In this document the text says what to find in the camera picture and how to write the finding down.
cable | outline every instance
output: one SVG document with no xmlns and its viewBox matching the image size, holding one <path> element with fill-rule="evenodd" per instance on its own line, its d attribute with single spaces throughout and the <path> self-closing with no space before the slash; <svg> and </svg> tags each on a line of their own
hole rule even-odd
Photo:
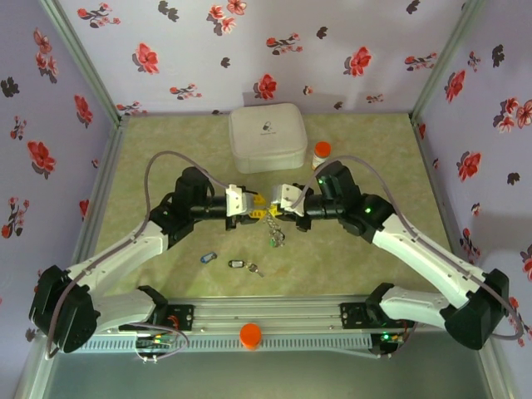
<svg viewBox="0 0 532 399">
<path fill-rule="evenodd" d="M 157 330 L 168 331 L 168 332 L 171 332 L 171 333 L 178 333 L 179 335 L 181 335 L 181 337 L 183 337 L 185 339 L 185 343 L 183 345 L 181 345 L 180 347 L 178 347 L 177 349 L 173 350 L 172 352 L 168 352 L 168 353 L 165 353 L 164 355 L 159 355 L 159 356 L 154 355 L 151 359 L 149 359 L 148 357 L 142 357 L 139 354 L 139 352 L 135 349 L 136 355 L 138 357 L 140 357 L 145 362 L 157 362 L 158 360 L 164 359 L 166 357 L 174 356 L 176 353 L 179 353 L 179 352 L 183 351 L 186 347 L 188 347 L 190 345 L 190 340 L 185 335 L 185 333 L 180 331 L 180 330 L 178 330 L 178 329 L 176 329 L 176 328 L 161 326 L 161 325 L 158 325 L 158 324 L 149 324 L 149 323 L 129 323 L 129 325 L 135 326 L 135 327 L 155 328 Z"/>
<path fill-rule="evenodd" d="M 388 358 L 388 355 L 375 355 L 371 352 L 368 352 L 368 353 L 359 352 L 359 351 L 353 351 L 350 349 L 341 349 L 339 347 L 328 347 L 328 348 L 323 349 L 323 351 L 343 353 L 344 355 L 350 355 L 350 356 L 367 357 L 367 358 L 375 359 L 375 360 Z"/>
<path fill-rule="evenodd" d="M 402 223 L 403 227 L 405 228 L 405 230 L 407 230 L 408 233 L 412 236 L 412 238 L 417 240 L 419 243 L 421 243 L 421 245 L 423 247 L 425 247 L 426 249 L 431 251 L 434 255 L 436 255 L 440 259 L 445 260 L 450 266 L 452 266 L 454 269 L 456 269 L 456 271 L 458 273 L 462 274 L 462 276 L 464 276 L 465 279 L 470 279 L 473 283 L 477 284 L 479 287 L 481 287 L 485 291 L 487 291 L 493 298 L 495 298 L 497 300 L 498 303 L 500 303 L 508 311 L 508 313 L 511 315 L 512 318 L 514 318 L 516 321 L 520 320 L 518 315 L 517 315 L 517 312 L 510 306 L 508 301 L 505 301 L 492 287 L 490 287 L 489 285 L 487 285 L 483 281 L 480 281 L 476 276 L 470 275 L 464 268 L 462 268 L 454 260 L 450 259 L 446 254 L 442 253 L 439 249 L 436 249 L 432 245 L 427 243 L 422 237 L 418 236 L 418 234 L 414 231 L 414 229 L 406 221 L 406 218 L 405 218 L 404 214 L 399 209 L 399 205 L 397 204 L 397 202 L 393 198 L 392 192 L 388 188 L 388 186 L 387 186 L 386 182 L 384 181 L 384 179 L 378 174 L 378 172 L 371 165 L 369 165 L 365 160 L 363 160 L 361 158 L 358 158 L 357 156 L 354 156 L 354 155 L 340 155 L 340 156 L 337 156 L 335 158 L 331 158 L 331 159 L 326 160 L 325 162 L 323 162 L 318 168 L 316 168 L 316 170 L 314 171 L 314 173 L 312 174 L 312 176 L 308 180 L 307 184 L 303 187 L 301 195 L 299 196 L 298 199 L 296 199 L 293 202 L 292 208 L 295 208 L 301 201 L 303 201 L 303 199 L 305 198 L 305 194 L 307 193 L 310 185 L 312 184 L 312 182 L 314 181 L 316 176 L 324 168 L 326 168 L 328 165 L 332 164 L 333 162 L 335 162 L 337 160 L 354 160 L 355 162 L 365 166 L 370 172 L 372 172 L 373 175 L 375 175 L 375 177 L 377 177 L 377 179 L 381 183 L 381 187 L 384 189 L 384 192 L 386 193 L 388 199 L 390 200 L 390 203 L 392 204 L 393 209 L 395 210 L 395 212 L 397 214 L 397 217 L 401 221 L 401 223 Z M 491 336 L 495 337 L 495 338 L 503 339 L 503 340 L 506 340 L 506 341 L 514 341 L 516 339 L 521 338 L 524 333 L 525 333 L 525 329 L 523 328 L 523 323 L 521 322 L 521 323 L 517 323 L 517 332 L 514 335 L 500 335 L 500 334 L 492 333 Z"/>
<path fill-rule="evenodd" d="M 390 357 L 395 357 L 397 356 L 397 354 L 405 347 L 406 343 L 407 342 L 410 342 L 411 338 L 412 338 L 412 335 L 414 334 L 414 332 L 416 331 L 416 328 L 417 328 L 417 323 L 414 323 L 414 325 L 412 326 L 412 329 L 410 330 L 410 332 L 408 333 L 408 335 L 406 337 L 404 337 L 403 339 L 403 342 L 402 342 L 402 345 L 400 345 L 396 350 L 395 352 L 393 353 L 390 353 Z"/>
<path fill-rule="evenodd" d="M 140 228 L 138 231 L 133 235 L 132 238 L 125 241 L 121 245 L 117 246 L 116 248 L 112 249 L 111 251 L 103 254 L 100 258 L 95 259 L 92 263 L 90 263 L 81 273 L 79 273 L 65 288 L 65 290 L 62 292 L 61 296 L 57 300 L 56 307 L 53 309 L 52 319 L 50 320 L 50 327 L 48 329 L 48 339 L 47 339 L 47 346 L 45 351 L 45 358 L 47 360 L 50 360 L 53 358 L 57 352 L 59 351 L 59 347 L 56 347 L 53 352 L 52 350 L 52 344 L 53 344 L 53 336 L 56 332 L 56 326 L 57 326 L 57 319 L 59 318 L 59 312 L 61 311 L 61 308 L 67 299 L 67 295 L 69 292 L 72 291 L 74 287 L 76 287 L 76 284 L 79 283 L 79 281 L 91 270 L 93 270 L 96 266 L 98 266 L 100 263 L 102 263 L 104 260 L 110 258 L 112 255 L 116 254 L 117 252 L 121 251 L 123 248 L 125 248 L 127 245 L 131 244 L 133 241 L 138 239 L 140 235 L 144 232 L 146 225 L 150 221 L 150 211 L 151 211 L 151 203 L 150 203 L 150 190 L 148 188 L 148 177 L 150 175 L 151 166 L 154 164 L 155 160 L 159 158 L 162 155 L 175 155 L 181 158 L 182 160 L 186 160 L 193 166 L 195 166 L 201 173 L 203 173 L 209 180 L 211 180 L 216 185 L 219 185 L 220 187 L 224 189 L 228 189 L 229 186 L 225 185 L 221 181 L 215 179 L 212 175 L 207 172 L 204 168 L 202 168 L 198 163 L 194 162 L 191 158 L 189 158 L 186 155 L 180 154 L 179 152 L 175 151 L 161 151 L 157 154 L 153 155 L 148 162 L 148 165 L 146 166 L 145 172 L 144 172 L 144 196 L 145 196 L 145 204 L 146 204 L 146 213 L 144 216 L 144 220 L 142 221 L 142 224 L 140 225 Z"/>
</svg>

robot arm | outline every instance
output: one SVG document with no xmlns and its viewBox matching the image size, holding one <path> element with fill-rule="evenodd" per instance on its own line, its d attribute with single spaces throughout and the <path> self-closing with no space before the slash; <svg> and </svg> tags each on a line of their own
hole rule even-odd
<svg viewBox="0 0 532 399">
<path fill-rule="evenodd" d="M 293 206 L 301 185 L 280 185 L 273 203 L 280 219 L 294 221 L 307 231 L 312 220 L 337 219 L 350 234 L 394 254 L 431 282 L 441 294 L 418 293 L 383 283 L 368 297 L 369 316 L 384 322 L 407 319 L 444 328 L 456 341 L 481 349 L 506 311 L 487 291 L 472 281 L 474 276 L 508 299 L 508 278 L 498 269 L 490 273 L 465 263 L 411 227 L 407 231 L 392 205 L 378 195 L 362 194 L 349 169 L 336 161 L 317 176 L 320 195 L 312 190 Z M 451 264 L 459 264 L 464 276 Z"/>
<path fill-rule="evenodd" d="M 254 223 L 256 219 L 248 216 L 253 202 L 254 193 L 236 185 L 229 185 L 225 195 L 215 196 L 214 187 L 198 169 L 185 169 L 176 181 L 174 192 L 167 194 L 150 212 L 138 237 L 143 224 L 80 264 L 67 270 L 57 266 L 45 270 L 37 285 L 30 319 L 48 335 L 59 297 L 76 276 L 84 273 L 66 296 L 57 319 L 53 341 L 63 352 L 77 350 L 92 334 L 108 328 L 134 322 L 164 323 L 168 303 L 152 287 L 142 286 L 123 295 L 104 295 L 122 276 L 180 242 L 201 220 L 223 219 L 227 230 L 235 229 L 237 223 Z M 87 269 L 104 256 L 105 261 L 98 267 Z"/>
</svg>

logo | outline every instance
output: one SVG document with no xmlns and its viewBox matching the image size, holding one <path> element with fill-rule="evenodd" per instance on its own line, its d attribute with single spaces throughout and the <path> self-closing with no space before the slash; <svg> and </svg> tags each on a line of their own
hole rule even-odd
<svg viewBox="0 0 532 399">
<path fill-rule="evenodd" d="M 266 121 L 263 125 L 263 131 L 260 132 L 260 135 L 275 135 L 277 131 L 272 129 L 272 122 Z"/>
</svg>

orange bottle cap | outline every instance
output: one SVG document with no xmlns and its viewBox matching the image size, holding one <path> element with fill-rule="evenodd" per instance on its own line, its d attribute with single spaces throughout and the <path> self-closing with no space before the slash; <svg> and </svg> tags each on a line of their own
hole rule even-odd
<svg viewBox="0 0 532 399">
<path fill-rule="evenodd" d="M 254 351 L 263 339 L 263 334 L 257 324 L 249 323 L 240 329 L 240 341 L 250 351 Z"/>
<path fill-rule="evenodd" d="M 320 141 L 314 147 L 314 154 L 320 158 L 326 158 L 331 155 L 331 145 L 326 141 Z"/>
</svg>

white storage case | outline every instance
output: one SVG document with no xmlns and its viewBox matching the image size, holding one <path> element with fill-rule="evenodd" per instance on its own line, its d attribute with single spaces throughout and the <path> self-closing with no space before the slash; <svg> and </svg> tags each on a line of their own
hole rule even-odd
<svg viewBox="0 0 532 399">
<path fill-rule="evenodd" d="M 241 173 L 303 166 L 307 132 L 294 104 L 248 106 L 231 112 L 229 141 Z"/>
</svg>

